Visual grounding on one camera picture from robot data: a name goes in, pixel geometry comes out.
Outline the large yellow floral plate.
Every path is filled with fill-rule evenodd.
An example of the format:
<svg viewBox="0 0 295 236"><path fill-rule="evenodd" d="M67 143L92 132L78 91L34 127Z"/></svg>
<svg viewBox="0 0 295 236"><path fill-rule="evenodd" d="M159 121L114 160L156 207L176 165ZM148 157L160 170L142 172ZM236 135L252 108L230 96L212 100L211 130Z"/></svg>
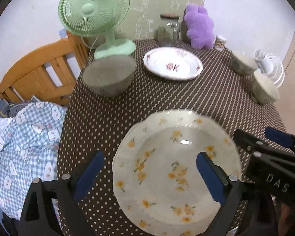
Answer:
<svg viewBox="0 0 295 236"><path fill-rule="evenodd" d="M216 122L191 110L153 113L134 125L113 158L113 192L127 218L152 235L198 235L219 210L195 160L205 152L241 177L235 143Z"/></svg>

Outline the red patterned white plate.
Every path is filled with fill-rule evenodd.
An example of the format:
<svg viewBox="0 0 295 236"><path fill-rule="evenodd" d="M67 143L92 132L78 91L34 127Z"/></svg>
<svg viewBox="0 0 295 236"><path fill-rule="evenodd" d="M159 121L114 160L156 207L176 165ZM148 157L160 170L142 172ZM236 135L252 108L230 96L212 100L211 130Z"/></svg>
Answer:
<svg viewBox="0 0 295 236"><path fill-rule="evenodd" d="M152 49L144 55L143 63L151 73L178 81L195 79L204 69L197 56L176 47Z"/></svg>

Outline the green ceramic bowl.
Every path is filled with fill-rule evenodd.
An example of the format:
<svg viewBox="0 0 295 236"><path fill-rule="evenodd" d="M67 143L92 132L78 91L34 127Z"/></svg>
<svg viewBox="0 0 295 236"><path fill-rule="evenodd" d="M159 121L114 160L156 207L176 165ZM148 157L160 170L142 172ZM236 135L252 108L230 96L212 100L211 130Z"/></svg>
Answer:
<svg viewBox="0 0 295 236"><path fill-rule="evenodd" d="M114 97L130 86L136 70L136 61L127 55L112 55L96 59L82 74L82 80L96 94Z"/></svg>

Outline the blue checkered cloth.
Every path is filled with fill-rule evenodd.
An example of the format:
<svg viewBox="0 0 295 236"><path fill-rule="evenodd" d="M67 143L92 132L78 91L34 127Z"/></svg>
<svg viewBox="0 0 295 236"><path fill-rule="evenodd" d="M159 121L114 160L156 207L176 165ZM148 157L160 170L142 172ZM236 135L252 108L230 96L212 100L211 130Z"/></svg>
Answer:
<svg viewBox="0 0 295 236"><path fill-rule="evenodd" d="M20 219L34 178L57 178L58 148L66 108L30 103L15 116L0 118L0 207Z"/></svg>

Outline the white standing fan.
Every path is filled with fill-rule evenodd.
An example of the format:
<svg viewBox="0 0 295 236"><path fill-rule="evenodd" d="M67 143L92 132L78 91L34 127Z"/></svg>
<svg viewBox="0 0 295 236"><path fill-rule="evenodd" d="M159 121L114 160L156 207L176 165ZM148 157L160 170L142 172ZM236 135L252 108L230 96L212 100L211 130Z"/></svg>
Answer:
<svg viewBox="0 0 295 236"><path fill-rule="evenodd" d="M258 65L257 71L269 78L276 88L279 88L285 79L284 66L279 58L272 53L266 53L263 50L256 50L254 60Z"/></svg>

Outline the cotton swab container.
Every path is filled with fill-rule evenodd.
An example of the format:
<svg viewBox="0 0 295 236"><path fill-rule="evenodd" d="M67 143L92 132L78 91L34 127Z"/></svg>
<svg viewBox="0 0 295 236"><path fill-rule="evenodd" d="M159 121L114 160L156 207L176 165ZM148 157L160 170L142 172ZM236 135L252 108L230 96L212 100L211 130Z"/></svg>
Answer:
<svg viewBox="0 0 295 236"><path fill-rule="evenodd" d="M215 38L214 49L223 51L226 46L226 38L221 35L217 35Z"/></svg>

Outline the purple plush toy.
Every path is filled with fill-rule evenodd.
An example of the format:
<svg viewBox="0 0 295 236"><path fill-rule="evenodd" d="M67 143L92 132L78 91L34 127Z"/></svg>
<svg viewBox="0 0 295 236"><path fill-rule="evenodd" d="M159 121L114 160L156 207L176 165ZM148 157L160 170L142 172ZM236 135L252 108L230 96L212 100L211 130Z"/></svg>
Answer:
<svg viewBox="0 0 295 236"><path fill-rule="evenodd" d="M186 35L190 40L191 47L198 50L202 48L213 49L214 23L206 8L197 4L188 4L185 8L184 22L187 26Z"/></svg>

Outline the wooden chair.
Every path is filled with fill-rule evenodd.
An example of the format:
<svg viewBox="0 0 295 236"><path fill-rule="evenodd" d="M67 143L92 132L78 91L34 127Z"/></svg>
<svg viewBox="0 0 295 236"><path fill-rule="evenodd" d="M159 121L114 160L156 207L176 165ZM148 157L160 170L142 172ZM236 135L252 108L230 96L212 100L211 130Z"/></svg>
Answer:
<svg viewBox="0 0 295 236"><path fill-rule="evenodd" d="M20 102L36 96L41 101L67 105L77 77L66 55L72 53L79 69L83 69L89 49L81 37L69 31L66 34L66 38L39 47L18 60L0 81L0 98Z"/></svg>

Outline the glass jar with lid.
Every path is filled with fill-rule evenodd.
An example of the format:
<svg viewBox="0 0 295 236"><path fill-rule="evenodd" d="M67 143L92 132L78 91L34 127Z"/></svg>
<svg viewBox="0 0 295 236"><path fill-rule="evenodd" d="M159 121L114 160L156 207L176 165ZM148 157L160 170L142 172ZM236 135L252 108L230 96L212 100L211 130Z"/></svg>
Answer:
<svg viewBox="0 0 295 236"><path fill-rule="evenodd" d="M173 13L160 14L161 23L158 28L160 46L177 47L180 38L180 16Z"/></svg>

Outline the green desk fan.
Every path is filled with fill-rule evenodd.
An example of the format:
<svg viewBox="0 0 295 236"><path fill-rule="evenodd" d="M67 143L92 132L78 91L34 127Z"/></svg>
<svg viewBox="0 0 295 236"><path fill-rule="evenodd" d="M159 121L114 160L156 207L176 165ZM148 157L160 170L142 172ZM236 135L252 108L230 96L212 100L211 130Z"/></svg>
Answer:
<svg viewBox="0 0 295 236"><path fill-rule="evenodd" d="M96 48L95 59L130 55L136 44L127 38L115 39L115 28L124 20L130 0L60 0L58 16L66 30L80 37L105 36Z"/></svg>

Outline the green patterned wall mat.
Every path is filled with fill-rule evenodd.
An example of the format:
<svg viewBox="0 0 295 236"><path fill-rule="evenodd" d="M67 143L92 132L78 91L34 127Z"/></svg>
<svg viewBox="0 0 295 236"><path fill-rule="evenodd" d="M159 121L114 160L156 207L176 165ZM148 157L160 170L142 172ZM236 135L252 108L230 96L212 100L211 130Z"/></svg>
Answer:
<svg viewBox="0 0 295 236"><path fill-rule="evenodd" d="M130 0L129 11L116 28L115 36L131 40L157 38L160 14L177 14L183 20L185 7L189 3L203 6L205 0Z"/></svg>

